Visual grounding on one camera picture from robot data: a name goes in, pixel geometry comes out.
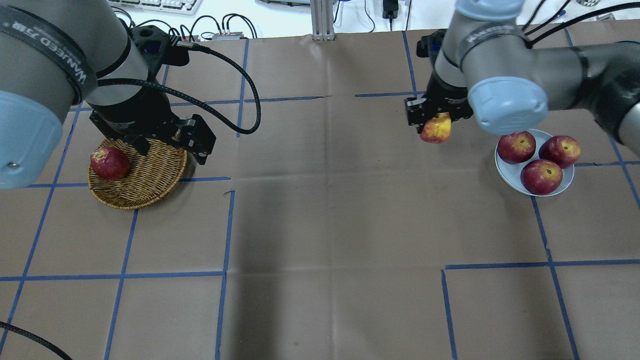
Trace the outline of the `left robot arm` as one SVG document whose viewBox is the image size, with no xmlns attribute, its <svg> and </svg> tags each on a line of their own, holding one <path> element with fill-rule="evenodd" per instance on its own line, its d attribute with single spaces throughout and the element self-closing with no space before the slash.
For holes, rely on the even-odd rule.
<svg viewBox="0 0 640 360">
<path fill-rule="evenodd" d="M 146 155 L 150 141 L 205 164 L 213 131 L 201 116 L 180 119 L 156 76 L 185 66 L 185 43 L 155 26 L 128 29 L 105 0 L 1 2 L 1 188 L 31 185 L 82 103 L 107 139 Z"/>
</svg>

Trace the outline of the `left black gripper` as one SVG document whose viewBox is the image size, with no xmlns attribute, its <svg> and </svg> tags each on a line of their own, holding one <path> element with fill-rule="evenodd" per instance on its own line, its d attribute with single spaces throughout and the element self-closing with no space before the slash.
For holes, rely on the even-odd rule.
<svg viewBox="0 0 640 360">
<path fill-rule="evenodd" d="M 90 121 L 106 139 L 121 140 L 144 157 L 150 151 L 149 142 L 156 140 L 186 150 L 204 166 L 217 140 L 214 132 L 198 114 L 186 119 L 176 116 L 156 78 L 162 66 L 189 64 L 187 48 L 180 37 L 154 25 L 133 27 L 125 33 L 127 40 L 119 57 L 96 77 L 127 82 L 99 86 L 91 93 L 87 98 L 93 110 Z"/>
</svg>

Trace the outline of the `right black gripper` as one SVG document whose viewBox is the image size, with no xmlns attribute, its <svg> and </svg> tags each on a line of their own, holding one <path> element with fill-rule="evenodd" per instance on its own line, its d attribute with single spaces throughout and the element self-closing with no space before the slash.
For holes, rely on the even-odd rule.
<svg viewBox="0 0 640 360">
<path fill-rule="evenodd" d="M 416 43 L 417 57 L 429 59 L 432 66 L 432 73 L 422 96 L 407 97 L 404 100 L 407 125 L 414 126 L 419 135 L 423 133 L 427 121 L 439 114 L 449 114 L 453 122 L 470 119 L 474 114 L 467 100 L 467 88 L 448 84 L 435 69 L 446 32 L 446 29 L 438 29 L 432 34 L 421 36 Z"/>
</svg>

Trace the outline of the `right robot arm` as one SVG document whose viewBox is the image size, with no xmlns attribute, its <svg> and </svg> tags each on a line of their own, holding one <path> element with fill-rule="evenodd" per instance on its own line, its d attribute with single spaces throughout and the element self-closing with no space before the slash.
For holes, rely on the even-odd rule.
<svg viewBox="0 0 640 360">
<path fill-rule="evenodd" d="M 404 101 L 420 133 L 439 114 L 475 117 L 492 135 L 534 128 L 550 111 L 585 109 L 615 141 L 639 153 L 639 43 L 534 48 L 516 24 L 522 0 L 457 0 L 449 28 L 417 44 L 432 73 Z"/>
</svg>

